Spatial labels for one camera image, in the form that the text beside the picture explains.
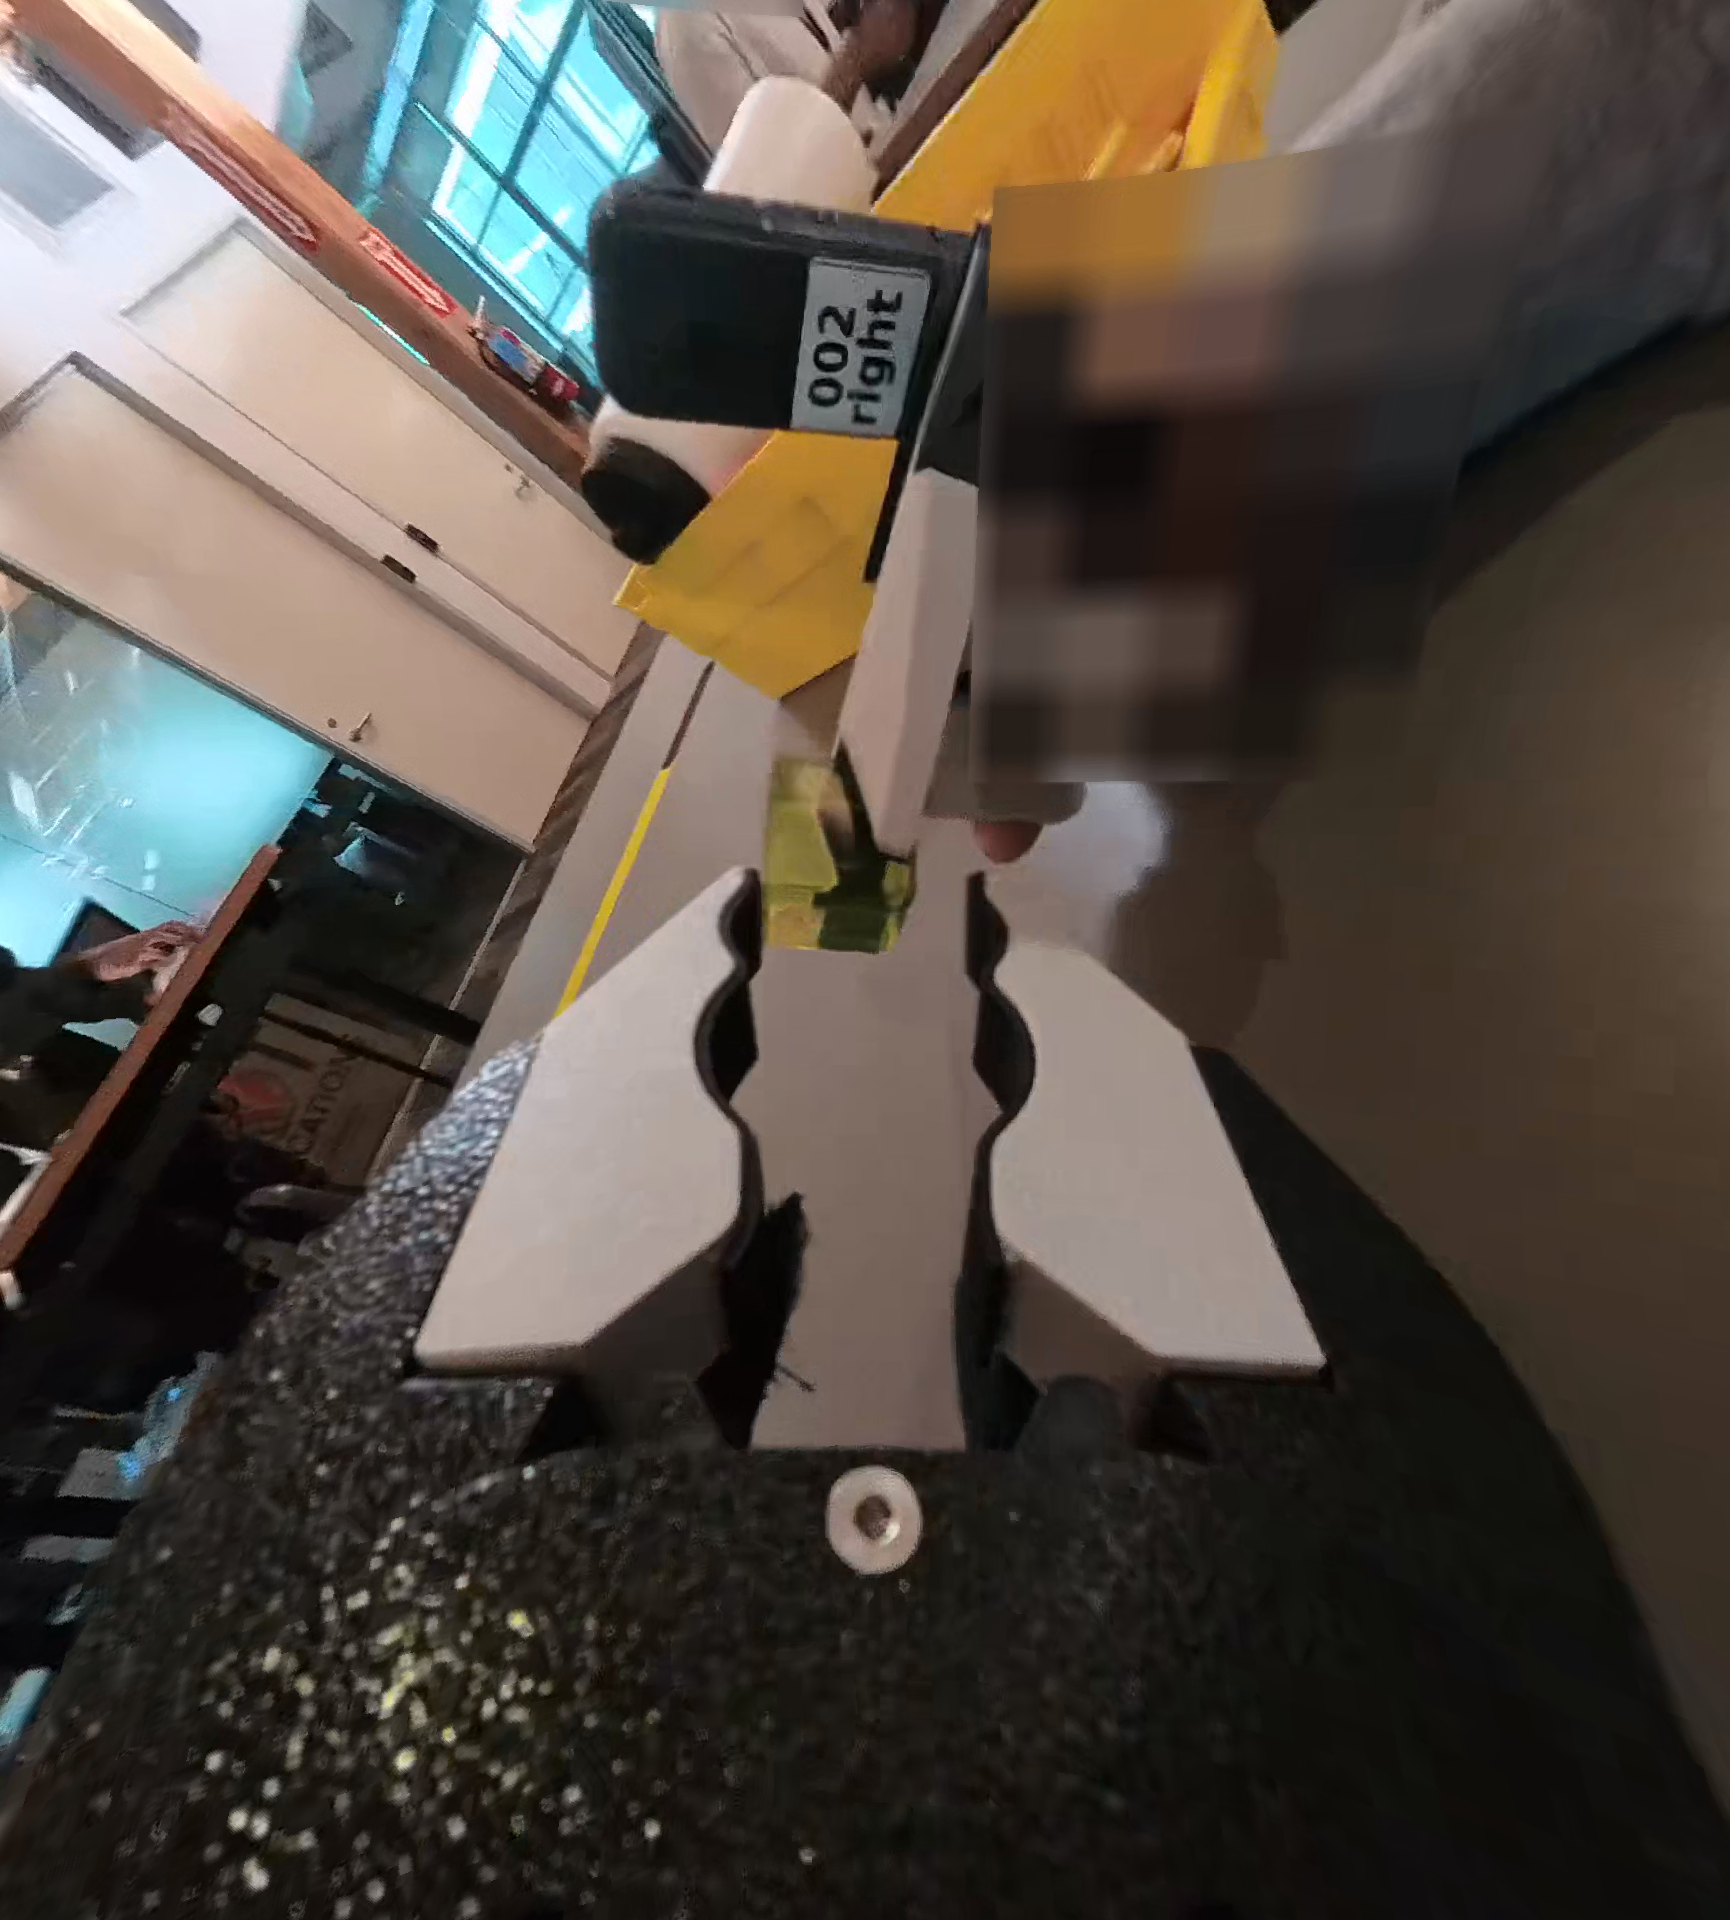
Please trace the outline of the white bottle black cap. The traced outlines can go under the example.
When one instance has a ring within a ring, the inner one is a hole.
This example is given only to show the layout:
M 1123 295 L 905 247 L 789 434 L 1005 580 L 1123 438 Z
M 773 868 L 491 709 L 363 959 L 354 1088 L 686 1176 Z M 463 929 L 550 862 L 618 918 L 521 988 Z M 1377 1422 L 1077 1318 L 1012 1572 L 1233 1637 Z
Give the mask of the white bottle black cap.
M 865 212 L 877 171 L 846 111 L 800 77 L 764 77 L 737 107 L 706 191 L 832 212 Z M 768 440 L 764 426 L 655 417 L 604 397 L 589 420 L 582 493 L 612 548 L 653 563 Z

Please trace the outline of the brown cardboard box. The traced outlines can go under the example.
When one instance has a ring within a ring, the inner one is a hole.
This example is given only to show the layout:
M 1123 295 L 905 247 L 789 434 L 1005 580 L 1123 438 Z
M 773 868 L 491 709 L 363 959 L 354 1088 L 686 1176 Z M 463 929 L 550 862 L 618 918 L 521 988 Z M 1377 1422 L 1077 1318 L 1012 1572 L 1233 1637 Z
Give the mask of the brown cardboard box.
M 318 1167 L 333 1183 L 359 1188 L 400 1095 L 400 1075 L 349 1046 L 262 1028 L 226 1068 L 215 1102 L 243 1137 Z

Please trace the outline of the translucent green yellow block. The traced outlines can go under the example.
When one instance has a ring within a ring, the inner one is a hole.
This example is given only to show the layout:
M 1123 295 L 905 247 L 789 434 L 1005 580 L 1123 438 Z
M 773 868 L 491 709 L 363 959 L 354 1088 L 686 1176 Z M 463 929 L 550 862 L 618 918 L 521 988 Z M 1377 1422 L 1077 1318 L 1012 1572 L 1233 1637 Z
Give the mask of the translucent green yellow block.
M 918 865 L 880 848 L 842 751 L 773 764 L 761 890 L 771 948 L 884 955 L 900 943 Z

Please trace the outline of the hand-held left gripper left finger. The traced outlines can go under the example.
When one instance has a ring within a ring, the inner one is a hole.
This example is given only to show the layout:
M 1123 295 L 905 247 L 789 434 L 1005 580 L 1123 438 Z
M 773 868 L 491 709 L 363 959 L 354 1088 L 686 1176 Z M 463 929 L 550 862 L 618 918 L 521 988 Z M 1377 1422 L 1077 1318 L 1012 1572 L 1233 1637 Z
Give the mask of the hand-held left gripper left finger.
M 754 1439 L 780 1341 L 759 1140 L 759 870 L 730 868 L 556 1014 L 417 1332 L 427 1378 L 550 1378 L 602 1428 L 693 1401 Z

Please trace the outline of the white door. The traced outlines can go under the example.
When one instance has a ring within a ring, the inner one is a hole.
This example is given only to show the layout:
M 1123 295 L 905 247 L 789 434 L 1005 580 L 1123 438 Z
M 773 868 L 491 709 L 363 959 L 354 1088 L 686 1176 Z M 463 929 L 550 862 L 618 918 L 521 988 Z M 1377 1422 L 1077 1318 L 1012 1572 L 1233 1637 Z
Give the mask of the white door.
M 236 222 L 132 301 L 184 374 L 606 681 L 626 562 L 574 489 L 333 281 Z
M 441 593 L 333 483 L 290 511 L 125 381 L 67 362 L 0 417 L 0 559 L 389 779 L 535 848 L 604 702 Z

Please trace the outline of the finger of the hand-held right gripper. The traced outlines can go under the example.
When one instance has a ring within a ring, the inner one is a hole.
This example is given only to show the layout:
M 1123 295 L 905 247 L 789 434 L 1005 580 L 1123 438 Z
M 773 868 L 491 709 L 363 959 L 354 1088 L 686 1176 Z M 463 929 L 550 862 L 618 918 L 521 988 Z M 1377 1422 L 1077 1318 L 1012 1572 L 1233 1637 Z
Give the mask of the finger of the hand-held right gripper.
M 1051 779 L 936 779 L 926 789 L 925 817 L 969 826 L 1061 826 L 1081 810 L 1084 783 Z
M 941 468 L 917 468 L 838 712 L 841 765 L 877 851 L 893 859 L 918 845 L 971 635 L 974 559 L 978 489 Z

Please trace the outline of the person's right forearm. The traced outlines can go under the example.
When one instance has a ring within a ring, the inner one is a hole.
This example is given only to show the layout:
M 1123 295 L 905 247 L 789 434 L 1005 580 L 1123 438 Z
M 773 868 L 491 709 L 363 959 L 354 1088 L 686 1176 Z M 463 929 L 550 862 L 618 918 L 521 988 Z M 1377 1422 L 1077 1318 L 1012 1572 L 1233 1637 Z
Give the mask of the person's right forearm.
M 1544 153 L 1469 449 L 1730 320 L 1730 3 L 1314 3 L 1285 55 L 1279 152 L 1488 124 Z

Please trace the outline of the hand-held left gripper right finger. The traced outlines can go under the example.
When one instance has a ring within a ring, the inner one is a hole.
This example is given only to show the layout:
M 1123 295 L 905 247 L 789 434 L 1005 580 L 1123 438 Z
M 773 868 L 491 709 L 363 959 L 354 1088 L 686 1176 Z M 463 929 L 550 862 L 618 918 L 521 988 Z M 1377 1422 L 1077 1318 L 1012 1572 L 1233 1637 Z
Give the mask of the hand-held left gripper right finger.
M 966 887 L 978 1140 L 963 1428 L 1015 1447 L 1068 1380 L 1141 1444 L 1181 1380 L 1324 1380 L 1330 1356 L 1186 1032 L 1084 948 Z

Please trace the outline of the wooden post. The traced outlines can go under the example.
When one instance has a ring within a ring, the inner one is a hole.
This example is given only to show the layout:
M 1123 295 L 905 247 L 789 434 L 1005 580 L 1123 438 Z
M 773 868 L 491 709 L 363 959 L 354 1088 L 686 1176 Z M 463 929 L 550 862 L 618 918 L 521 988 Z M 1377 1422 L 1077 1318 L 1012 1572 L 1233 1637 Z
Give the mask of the wooden post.
M 462 301 L 459 315 L 438 320 L 383 274 L 358 247 L 358 236 L 375 223 L 293 153 L 275 132 L 205 77 L 202 68 L 160 27 L 127 3 L 8 3 L 7 18 L 12 33 L 59 54 L 157 134 L 163 134 L 163 107 L 179 104 L 222 143 L 240 148 L 281 197 L 318 223 L 324 243 L 306 260 L 337 291 L 400 334 L 556 479 L 568 486 L 582 479 L 589 452 L 584 426 L 542 409 L 484 365 L 469 330 L 473 312 Z

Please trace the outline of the red fire extinguisher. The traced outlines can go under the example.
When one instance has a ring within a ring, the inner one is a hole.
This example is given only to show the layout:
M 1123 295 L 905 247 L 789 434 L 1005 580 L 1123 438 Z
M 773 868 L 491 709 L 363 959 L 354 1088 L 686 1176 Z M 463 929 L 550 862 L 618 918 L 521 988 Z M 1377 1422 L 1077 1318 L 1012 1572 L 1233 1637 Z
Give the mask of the red fire extinguisher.
M 505 383 L 516 388 L 516 393 L 553 416 L 570 416 L 577 409 L 582 396 L 580 381 L 553 360 L 535 351 L 516 330 L 491 322 L 484 301 L 469 330 L 484 365 Z

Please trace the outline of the yellow plastic bin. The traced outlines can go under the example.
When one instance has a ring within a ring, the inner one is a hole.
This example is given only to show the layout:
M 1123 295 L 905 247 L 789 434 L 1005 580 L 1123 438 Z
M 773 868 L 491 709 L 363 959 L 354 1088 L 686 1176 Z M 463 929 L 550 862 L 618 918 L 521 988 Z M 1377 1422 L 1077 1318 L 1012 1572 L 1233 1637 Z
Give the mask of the yellow plastic bin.
M 1265 3 L 1032 3 L 921 139 L 880 153 L 873 212 L 971 230 L 1008 186 L 1106 180 L 1258 157 L 1279 30 Z M 706 513 L 768 521 L 800 501 L 883 513 L 887 442 L 771 434 Z M 618 607 L 643 616 L 626 573 Z
M 668 622 L 693 654 L 785 698 L 855 657 L 877 587 L 856 569 L 814 566 L 787 583 L 726 580 Z
M 814 566 L 846 566 L 862 577 L 873 534 L 877 513 L 841 524 L 814 501 L 800 501 L 780 520 L 757 521 L 720 498 L 657 563 L 634 574 L 643 619 L 668 635 L 678 612 L 726 580 L 787 583 Z

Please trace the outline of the yellow tape strip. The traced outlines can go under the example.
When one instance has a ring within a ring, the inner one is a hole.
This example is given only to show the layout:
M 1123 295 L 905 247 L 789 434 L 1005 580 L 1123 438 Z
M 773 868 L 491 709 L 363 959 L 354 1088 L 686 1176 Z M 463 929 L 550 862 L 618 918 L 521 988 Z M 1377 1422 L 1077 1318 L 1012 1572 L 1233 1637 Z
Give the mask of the yellow tape strip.
M 620 897 L 625 897 L 625 891 L 626 891 L 626 883 L 633 880 L 633 870 L 634 870 L 637 855 L 640 855 L 640 851 L 643 851 L 643 845 L 647 845 L 647 840 L 648 840 L 648 831 L 653 831 L 653 826 L 655 826 L 655 820 L 657 820 L 657 810 L 660 810 L 660 802 L 664 802 L 664 797 L 665 797 L 672 772 L 674 772 L 674 761 L 665 761 L 665 764 L 660 765 L 660 772 L 655 775 L 655 779 L 648 783 L 648 789 L 647 789 L 647 793 L 643 793 L 643 802 L 637 806 L 637 817 L 633 820 L 633 828 L 630 828 L 630 833 L 626 833 L 626 840 L 625 840 L 625 848 L 620 848 L 620 854 L 618 854 L 618 862 L 616 862 L 616 868 L 612 868 L 612 875 L 611 875 L 611 880 L 606 880 L 606 887 L 604 887 L 604 891 L 602 891 L 602 897 L 599 897 L 599 903 L 596 903 L 596 911 L 594 911 L 594 920 L 589 920 L 589 927 L 587 927 L 584 943 L 580 945 L 580 952 L 577 952 L 577 956 L 574 956 L 574 966 L 570 966 L 570 971 L 568 971 L 568 976 L 566 976 L 566 988 L 563 988 L 560 1002 L 556 1002 L 556 1008 L 553 1008 L 553 1021 L 563 1018 L 563 1016 L 580 1002 L 580 995 L 582 995 L 584 988 L 587 988 L 589 969 L 594 969 L 594 963 L 596 963 L 599 945 L 604 943 L 606 929 L 611 929 L 611 924 L 612 924 L 612 915 L 616 915 L 616 908 L 618 908 L 618 903 L 620 903 Z

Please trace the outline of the red vertical sign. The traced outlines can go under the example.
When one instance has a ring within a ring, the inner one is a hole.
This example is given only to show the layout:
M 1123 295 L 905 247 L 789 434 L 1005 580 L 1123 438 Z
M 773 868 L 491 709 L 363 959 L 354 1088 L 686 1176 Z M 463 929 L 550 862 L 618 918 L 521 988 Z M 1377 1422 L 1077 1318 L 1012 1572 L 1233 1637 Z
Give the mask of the red vertical sign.
M 275 232 L 293 251 L 306 257 L 321 251 L 324 236 L 302 207 L 281 197 L 272 183 L 254 169 L 240 148 L 222 143 L 179 104 L 167 104 L 160 128 L 184 157 L 199 166 L 209 180 L 226 187 L 254 219 Z
M 389 236 L 366 228 L 358 236 L 359 251 L 366 251 L 375 267 L 389 274 L 406 295 L 422 303 L 425 312 L 448 320 L 462 312 L 459 301 L 436 282 L 410 254 L 406 254 Z

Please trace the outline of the wooden table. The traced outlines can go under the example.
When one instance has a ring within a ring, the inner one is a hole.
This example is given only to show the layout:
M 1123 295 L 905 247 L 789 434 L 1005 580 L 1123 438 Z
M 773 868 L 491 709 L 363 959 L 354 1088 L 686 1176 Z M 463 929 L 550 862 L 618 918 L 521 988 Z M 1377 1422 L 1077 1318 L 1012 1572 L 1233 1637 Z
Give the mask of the wooden table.
M 226 959 L 236 956 L 247 929 L 255 929 L 255 915 L 272 897 L 279 862 L 281 848 L 275 842 L 255 848 L 85 1112 L 8 1196 L 0 1209 L 0 1280 L 15 1277 L 17 1259 L 32 1249 L 92 1151 L 115 1134 L 119 1115 L 132 1102 L 132 1095 L 137 1088 L 163 1095 L 175 1068 L 196 1054 L 199 1014 L 205 1004 L 226 1004 L 220 971 Z

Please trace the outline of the wall vent grille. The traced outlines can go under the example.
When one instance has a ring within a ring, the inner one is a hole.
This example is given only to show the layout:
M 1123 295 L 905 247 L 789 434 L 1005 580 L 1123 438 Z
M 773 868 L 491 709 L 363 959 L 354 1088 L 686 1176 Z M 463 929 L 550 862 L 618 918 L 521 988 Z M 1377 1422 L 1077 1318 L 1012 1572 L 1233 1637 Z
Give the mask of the wall vent grille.
M 74 239 L 122 194 L 113 173 L 0 84 L 0 212 L 43 242 Z

